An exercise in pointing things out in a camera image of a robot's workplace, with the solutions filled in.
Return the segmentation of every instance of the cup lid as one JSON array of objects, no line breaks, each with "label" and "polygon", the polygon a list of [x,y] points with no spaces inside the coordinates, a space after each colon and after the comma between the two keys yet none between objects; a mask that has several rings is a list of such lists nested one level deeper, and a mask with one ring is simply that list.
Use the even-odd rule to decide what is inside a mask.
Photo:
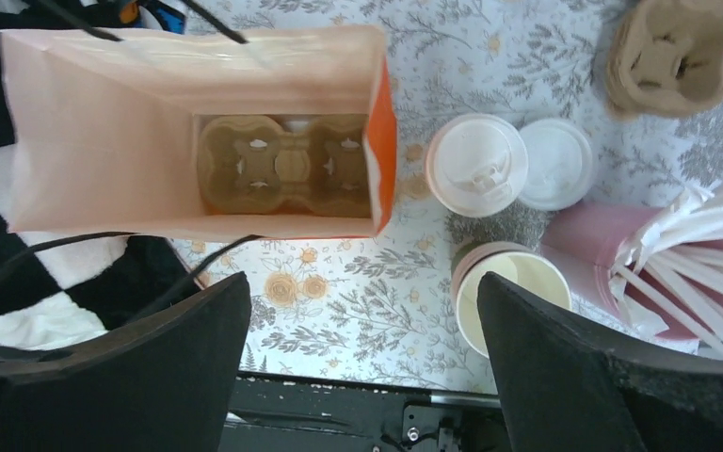
[{"label": "cup lid", "polygon": [[471,218],[508,207],[528,176],[528,154],[520,132],[493,115],[455,118],[431,140],[426,178],[448,209]]},{"label": "cup lid", "polygon": [[570,121],[550,118],[520,130],[528,177],[518,199],[538,210],[561,210],[584,198],[597,165],[586,134]]}]

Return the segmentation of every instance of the plastic lid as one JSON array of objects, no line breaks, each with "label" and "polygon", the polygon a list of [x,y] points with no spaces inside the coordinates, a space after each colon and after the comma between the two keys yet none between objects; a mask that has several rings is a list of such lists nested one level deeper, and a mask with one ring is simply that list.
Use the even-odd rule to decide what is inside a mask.
[{"label": "plastic lid", "polygon": [[528,176],[520,132],[492,115],[463,115],[445,124],[431,141],[426,178],[448,209],[471,218],[508,207]]},{"label": "plastic lid", "polygon": [[532,122],[520,131],[528,178],[518,199],[538,210],[561,210],[583,199],[597,175],[586,135],[566,120]]}]

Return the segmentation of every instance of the orange paper bag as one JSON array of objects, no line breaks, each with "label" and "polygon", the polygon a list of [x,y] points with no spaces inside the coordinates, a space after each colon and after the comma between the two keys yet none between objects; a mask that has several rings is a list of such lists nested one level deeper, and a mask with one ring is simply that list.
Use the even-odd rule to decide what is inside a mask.
[{"label": "orange paper bag", "polygon": [[[389,221],[397,133],[382,30],[251,30],[245,46],[219,35],[113,32],[125,41],[1,32],[18,140],[12,231],[228,241],[372,236]],[[197,150],[209,118],[360,114],[368,218],[220,215],[203,200]]]}]

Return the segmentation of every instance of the table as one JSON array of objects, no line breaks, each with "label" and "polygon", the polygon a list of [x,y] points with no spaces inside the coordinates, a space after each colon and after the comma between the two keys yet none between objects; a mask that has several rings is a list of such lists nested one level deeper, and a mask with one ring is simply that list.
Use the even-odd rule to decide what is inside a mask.
[{"label": "table", "polygon": [[[608,118],[603,67],[624,0],[203,0],[236,28],[381,24],[399,120],[397,204],[366,240],[261,241],[223,256],[213,282],[248,274],[253,316],[242,369],[493,393],[490,363],[471,350],[449,298],[463,244],[535,247],[549,214],[515,203],[493,218],[451,215],[427,188],[431,136],[457,115],[516,126],[566,117],[599,154],[589,198],[658,205],[685,182],[708,186],[723,167],[723,105],[683,121]],[[189,18],[190,33],[212,32]],[[173,242],[190,265],[219,244]],[[618,328],[578,300],[575,309]],[[693,352],[697,344],[664,344]]]}]

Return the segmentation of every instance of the pink cup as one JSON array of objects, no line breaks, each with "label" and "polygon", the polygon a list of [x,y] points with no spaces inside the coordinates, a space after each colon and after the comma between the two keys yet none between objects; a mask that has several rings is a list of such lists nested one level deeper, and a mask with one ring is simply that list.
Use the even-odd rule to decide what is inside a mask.
[{"label": "pink cup", "polygon": [[[659,211],[658,208],[642,206],[580,202],[561,211],[553,219],[541,239],[541,254],[561,270],[573,293],[619,318],[617,301],[608,287],[610,268],[616,261],[622,243]],[[723,240],[699,242],[693,245],[723,250]],[[699,321],[687,306],[672,296],[647,272],[642,271],[639,277]],[[696,282],[691,283],[723,306],[722,294]],[[696,338],[688,328],[658,308],[635,287],[628,285],[625,293],[656,312],[669,325],[669,330],[661,332],[658,337],[673,340]]]}]

